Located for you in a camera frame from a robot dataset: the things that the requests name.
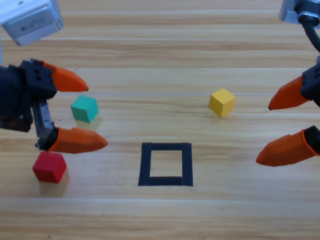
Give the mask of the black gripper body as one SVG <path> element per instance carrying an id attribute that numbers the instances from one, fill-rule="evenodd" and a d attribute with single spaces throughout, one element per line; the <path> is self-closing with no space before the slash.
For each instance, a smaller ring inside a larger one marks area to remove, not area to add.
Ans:
<path id="1" fill-rule="evenodd" d="M 320 64 L 317 63 L 313 67 L 302 73 L 302 87 L 300 94 L 309 101 L 320 106 Z"/>
<path id="2" fill-rule="evenodd" d="M 39 60 L 23 60 L 19 66 L 0 67 L 0 127 L 29 132 L 35 124 L 39 150 L 49 150 L 57 141 L 48 100 L 57 93 L 52 70 Z"/>

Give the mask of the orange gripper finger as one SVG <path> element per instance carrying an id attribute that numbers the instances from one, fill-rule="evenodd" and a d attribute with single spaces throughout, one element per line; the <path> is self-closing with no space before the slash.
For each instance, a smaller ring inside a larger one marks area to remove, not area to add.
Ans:
<path id="1" fill-rule="evenodd" d="M 41 150 L 57 153 L 87 153 L 103 149 L 108 141 L 93 130 L 55 127 L 41 139 Z"/>
<path id="2" fill-rule="evenodd" d="M 303 77 L 299 76 L 279 88 L 268 105 L 269 110 L 281 110 L 298 107 L 309 100 L 303 97 L 300 90 L 303 86 Z"/>
<path id="3" fill-rule="evenodd" d="M 268 143 L 258 154 L 256 162 L 264 166 L 279 167 L 319 155 L 320 130 L 313 125 Z"/>
<path id="4" fill-rule="evenodd" d="M 44 62 L 51 70 L 53 83 L 60 92 L 85 92 L 89 90 L 87 83 L 75 72 Z"/>

